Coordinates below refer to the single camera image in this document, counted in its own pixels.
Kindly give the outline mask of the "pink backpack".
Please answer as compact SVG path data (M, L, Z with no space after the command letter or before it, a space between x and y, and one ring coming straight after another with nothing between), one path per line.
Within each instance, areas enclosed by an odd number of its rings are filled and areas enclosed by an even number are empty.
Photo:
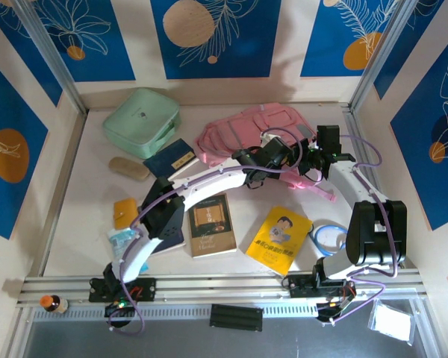
M309 179L299 174L297 166L317 132L292 107L279 103L261 104L234 116L218 119L204 127L194 139L193 149L199 160L210 167L223 163L232 167L240 166L236 160L231 159L231 155L240 149L261 147L261 134L265 133L279 135L290 148L302 149L298 163L292 166L291 173L279 180L286 182L291 189L309 188L332 202L336 201L335 195L317 186L323 179L319 171L311 169L307 172Z

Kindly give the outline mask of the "brown paperback book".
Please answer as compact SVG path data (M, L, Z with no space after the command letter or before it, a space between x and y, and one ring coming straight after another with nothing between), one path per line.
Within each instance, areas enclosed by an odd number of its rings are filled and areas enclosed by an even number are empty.
M237 250L226 194L206 198L191 207L188 213L193 259Z

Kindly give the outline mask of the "yellow cartoon cover book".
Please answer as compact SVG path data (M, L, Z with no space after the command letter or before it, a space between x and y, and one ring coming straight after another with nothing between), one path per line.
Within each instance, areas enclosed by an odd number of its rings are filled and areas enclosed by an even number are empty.
M246 256L287 275L313 222L285 207L273 207L246 250Z

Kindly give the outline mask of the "navy book with cream label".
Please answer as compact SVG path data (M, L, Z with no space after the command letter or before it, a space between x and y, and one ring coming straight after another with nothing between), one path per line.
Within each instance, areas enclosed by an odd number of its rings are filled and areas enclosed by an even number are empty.
M192 147L183 139L177 139L144 160L143 165L157 178L172 179L198 162Z

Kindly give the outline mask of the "navy notebook with yellow tag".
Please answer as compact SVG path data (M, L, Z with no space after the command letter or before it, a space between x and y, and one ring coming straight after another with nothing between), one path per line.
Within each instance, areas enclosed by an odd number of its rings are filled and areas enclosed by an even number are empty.
M152 255L166 253L185 245L182 229L177 230L170 238L166 238L152 252Z

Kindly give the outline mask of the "tan pencil case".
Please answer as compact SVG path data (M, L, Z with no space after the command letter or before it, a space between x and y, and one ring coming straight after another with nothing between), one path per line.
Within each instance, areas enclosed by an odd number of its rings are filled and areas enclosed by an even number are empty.
M150 171L143 164L124 157L113 157L108 163L108 168L112 172L136 181L143 181L150 174Z

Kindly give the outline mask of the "mint green zip case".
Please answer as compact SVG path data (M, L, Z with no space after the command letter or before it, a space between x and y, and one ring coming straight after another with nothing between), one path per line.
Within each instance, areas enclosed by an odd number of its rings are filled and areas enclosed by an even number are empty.
M140 159L155 155L181 124L177 101L150 89L136 89L104 120L105 136Z

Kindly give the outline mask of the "blue tissue pack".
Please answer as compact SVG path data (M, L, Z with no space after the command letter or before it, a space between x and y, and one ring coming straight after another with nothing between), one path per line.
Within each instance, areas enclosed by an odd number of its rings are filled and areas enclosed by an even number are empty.
M113 251L114 262L112 264L115 270L115 275L119 275L119 260L122 259L122 255L125 250L136 236L136 231L130 228L115 230L112 229L107 233L108 241L111 244Z

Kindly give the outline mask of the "blue stethoscope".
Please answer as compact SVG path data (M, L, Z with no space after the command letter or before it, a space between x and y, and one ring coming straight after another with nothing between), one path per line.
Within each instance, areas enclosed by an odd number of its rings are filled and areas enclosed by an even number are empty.
M324 257L330 257L334 254L336 254L338 251L343 250L346 247L346 243L344 241L338 242L335 249L327 249L324 245L322 245L319 241L319 235L321 233L324 233L328 230L334 230L338 232L339 234L345 234L347 235L348 230L344 227L338 226L338 225L332 225L332 224L326 224L318 227L315 229L314 227L311 227L311 230L309 231L308 235L311 241L313 242L316 249L322 254Z

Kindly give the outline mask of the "black slotted plate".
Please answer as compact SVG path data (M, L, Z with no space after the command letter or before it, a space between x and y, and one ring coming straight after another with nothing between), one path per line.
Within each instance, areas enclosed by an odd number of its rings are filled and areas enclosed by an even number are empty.
M211 327L261 332L263 310L257 307L213 304L209 325Z

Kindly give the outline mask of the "clear plastic bag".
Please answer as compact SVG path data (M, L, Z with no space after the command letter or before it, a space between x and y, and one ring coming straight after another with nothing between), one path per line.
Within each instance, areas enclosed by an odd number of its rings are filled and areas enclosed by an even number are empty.
M414 316L383 304L380 300L375 300L370 313L368 328L411 345L415 331Z

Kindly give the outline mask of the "orange capped small bottle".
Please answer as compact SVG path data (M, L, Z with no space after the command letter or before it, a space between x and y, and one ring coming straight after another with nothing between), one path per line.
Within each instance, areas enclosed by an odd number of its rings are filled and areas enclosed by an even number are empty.
M65 313L68 310L68 300L58 295L44 295L40 299L40 306L47 312Z

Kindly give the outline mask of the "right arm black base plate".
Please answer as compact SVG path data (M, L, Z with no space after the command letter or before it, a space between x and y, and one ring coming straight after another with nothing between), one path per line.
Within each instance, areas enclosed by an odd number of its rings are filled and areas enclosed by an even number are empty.
M320 280L311 274L289 274L281 286L292 298L351 298L356 296L355 285L347 280Z

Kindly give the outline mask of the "aluminium mounting rail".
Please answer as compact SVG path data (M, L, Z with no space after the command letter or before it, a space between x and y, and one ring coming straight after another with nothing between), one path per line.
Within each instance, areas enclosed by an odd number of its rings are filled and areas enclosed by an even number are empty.
M281 286L281 277L266 274L156 275L154 304L230 304L289 301L290 292ZM426 288L417 269L403 269L394 279L369 274L356 285L358 301L386 290L383 298L424 298ZM17 299L20 307L37 307L44 295L58 295L71 304L89 302L90 277L28 277Z

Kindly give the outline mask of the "aluminium frame post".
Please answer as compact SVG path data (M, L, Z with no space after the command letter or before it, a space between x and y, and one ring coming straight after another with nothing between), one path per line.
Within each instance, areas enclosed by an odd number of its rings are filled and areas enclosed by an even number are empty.
M10 0L10 2L60 87L78 112L86 116L88 109L79 95L75 82L32 4L28 0Z
M352 115L355 116L363 104L367 93L373 87L376 76L385 64L416 3L417 0L398 0L396 2L396 9L389 19L388 25L376 46L376 50L372 54L368 66L364 70L358 86L348 102L349 111Z

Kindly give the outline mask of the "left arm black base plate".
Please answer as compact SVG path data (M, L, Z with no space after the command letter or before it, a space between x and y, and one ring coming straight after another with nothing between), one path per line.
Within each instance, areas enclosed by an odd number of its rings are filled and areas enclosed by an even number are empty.
M137 278L125 286L134 301L148 302L155 299L155 285L154 278ZM128 298L118 279L92 278L90 280L89 302L112 303L120 299L127 300Z

